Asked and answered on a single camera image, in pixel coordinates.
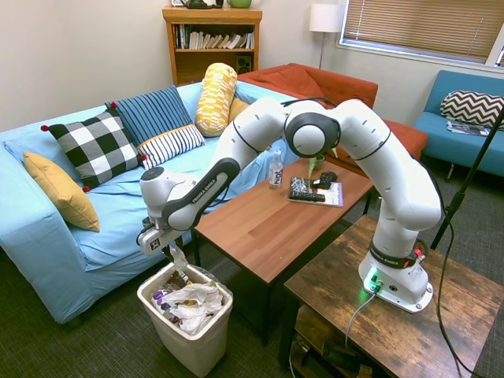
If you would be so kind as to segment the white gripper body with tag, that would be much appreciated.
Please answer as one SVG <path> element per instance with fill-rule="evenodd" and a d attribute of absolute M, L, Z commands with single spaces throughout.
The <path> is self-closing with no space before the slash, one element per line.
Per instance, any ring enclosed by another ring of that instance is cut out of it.
<path fill-rule="evenodd" d="M 147 256 L 161 252 L 170 243 L 178 238 L 178 231 L 173 229 L 162 230 L 151 225 L 144 228 L 137 236 L 137 244 L 142 253 Z"/>

